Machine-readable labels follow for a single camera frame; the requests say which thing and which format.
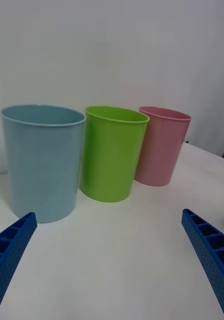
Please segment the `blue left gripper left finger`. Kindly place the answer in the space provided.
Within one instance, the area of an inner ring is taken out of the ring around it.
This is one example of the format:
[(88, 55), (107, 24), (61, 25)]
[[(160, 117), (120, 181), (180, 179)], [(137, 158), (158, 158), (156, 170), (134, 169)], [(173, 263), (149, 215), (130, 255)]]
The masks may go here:
[(36, 215), (30, 212), (0, 233), (0, 305), (36, 228)]

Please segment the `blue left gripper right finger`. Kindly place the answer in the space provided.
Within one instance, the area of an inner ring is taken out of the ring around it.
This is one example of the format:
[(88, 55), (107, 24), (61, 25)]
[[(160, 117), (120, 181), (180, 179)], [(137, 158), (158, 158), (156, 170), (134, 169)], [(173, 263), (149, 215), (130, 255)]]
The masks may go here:
[(187, 208), (181, 224), (224, 313), (224, 234)]

